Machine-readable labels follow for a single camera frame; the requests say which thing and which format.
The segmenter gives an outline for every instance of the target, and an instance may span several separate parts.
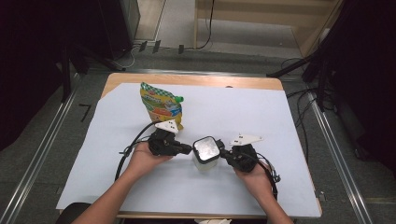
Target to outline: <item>metal floor strip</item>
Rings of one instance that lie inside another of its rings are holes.
[[[308,97],[309,100],[313,100],[315,98],[312,93],[309,93]],[[361,192],[359,191],[359,188],[356,185],[355,180],[353,179],[353,176],[349,171],[347,162],[344,159],[342,151],[338,146],[334,134],[332,133],[332,128],[330,127],[326,114],[320,111],[316,102],[314,102],[312,106],[315,115],[317,116],[320,128],[323,131],[324,137],[329,146],[330,152],[332,153],[332,159],[334,160],[337,171],[341,177],[341,180],[343,181],[344,187],[346,188],[346,194],[352,204],[353,210],[355,211],[359,223],[374,223],[371,219],[363,197],[361,196]]]
[[[62,126],[62,123],[64,122],[64,118],[67,115],[70,105],[73,103],[76,95],[76,90],[81,81],[79,74],[75,74],[73,81],[76,83],[75,88],[72,90],[67,100],[61,104],[49,128],[47,129],[47,132],[44,135],[40,146],[38,147],[34,157],[32,158],[32,161],[30,162],[25,174],[23,175],[21,182],[16,187],[14,194],[12,195],[12,198],[8,203],[6,211],[0,219],[1,224],[11,224],[14,223],[17,219],[18,213],[21,211],[21,207],[23,206],[30,192],[30,189],[35,183],[35,179],[37,178],[38,173],[44,163],[44,160],[46,159],[50,151],[53,140],[55,139],[56,134],[58,133],[59,129]]]

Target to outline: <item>white plastic bracket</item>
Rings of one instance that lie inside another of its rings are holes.
[[[255,142],[260,142],[264,140],[261,136],[255,136],[255,135],[248,135],[248,134],[239,134],[237,138],[235,138],[233,141],[230,142],[231,146],[244,146],[247,144],[255,143]]]
[[[156,123],[155,127],[171,133],[178,133],[178,128],[174,119],[170,119],[161,123]]]

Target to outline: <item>table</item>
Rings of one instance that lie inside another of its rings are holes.
[[[184,96],[185,129],[177,134],[180,142],[191,145],[211,135],[230,149],[227,142],[239,132],[262,134],[264,141],[253,146],[282,177],[277,184],[279,203],[291,217],[320,217],[320,205],[282,85],[278,79],[259,77],[110,75],[57,209],[74,202],[93,203],[114,181],[118,152],[149,123],[146,109],[138,102],[142,81]],[[214,97],[219,99],[210,103]],[[240,108],[252,106],[247,98],[259,100],[254,104],[257,107],[265,103],[268,108],[241,116]],[[191,153],[177,155],[142,178],[125,200],[119,217],[260,218],[265,214],[225,160],[219,160],[208,172],[199,172]]]
[[[316,49],[318,41],[338,17],[342,0],[216,0],[213,20],[288,25],[303,57]],[[197,48],[198,19],[209,19],[212,0],[195,0],[194,47]]]

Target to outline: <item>white tabletop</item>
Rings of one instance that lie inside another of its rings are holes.
[[[291,217],[320,217],[321,209],[283,91],[154,85],[183,96],[184,130],[176,140],[191,145],[205,136],[227,143],[240,133],[259,135],[256,151],[275,166],[278,201]],[[74,202],[93,203],[113,183],[120,151],[150,123],[140,99],[140,84],[123,83],[98,103],[84,144],[68,177],[57,209]],[[143,136],[150,135],[154,128]],[[257,202],[219,159],[200,172],[190,155],[177,155],[133,187],[122,213],[189,214],[194,217],[264,216]]]

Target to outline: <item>person's left hand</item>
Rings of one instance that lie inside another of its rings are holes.
[[[157,165],[164,161],[169,161],[172,156],[154,156],[149,150],[149,143],[142,142],[136,145],[134,153],[132,154],[131,160],[129,161],[128,167],[125,173],[131,173],[137,175],[137,178],[148,174]]]

